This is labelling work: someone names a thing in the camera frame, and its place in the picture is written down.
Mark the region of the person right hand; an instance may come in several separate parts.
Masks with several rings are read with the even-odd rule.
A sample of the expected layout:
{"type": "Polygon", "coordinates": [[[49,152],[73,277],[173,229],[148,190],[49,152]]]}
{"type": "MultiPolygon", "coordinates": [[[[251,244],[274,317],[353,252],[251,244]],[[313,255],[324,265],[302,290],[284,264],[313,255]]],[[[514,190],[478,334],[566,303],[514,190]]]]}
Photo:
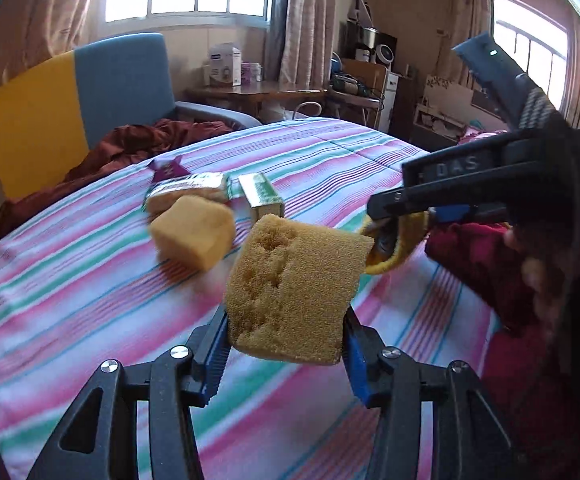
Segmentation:
{"type": "Polygon", "coordinates": [[[548,339],[558,331],[566,303],[566,279],[580,276],[580,255],[541,233],[512,228],[504,244],[523,257],[522,278],[534,293],[534,310],[548,339]]]}

